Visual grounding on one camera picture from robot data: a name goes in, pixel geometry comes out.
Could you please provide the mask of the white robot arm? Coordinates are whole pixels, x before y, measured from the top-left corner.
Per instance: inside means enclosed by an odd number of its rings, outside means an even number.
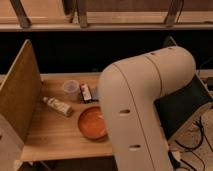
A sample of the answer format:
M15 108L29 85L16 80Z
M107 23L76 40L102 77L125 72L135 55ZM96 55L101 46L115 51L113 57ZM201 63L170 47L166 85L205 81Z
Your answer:
M154 101L186 86L193 56L172 46L106 67L98 95L119 171L173 171Z

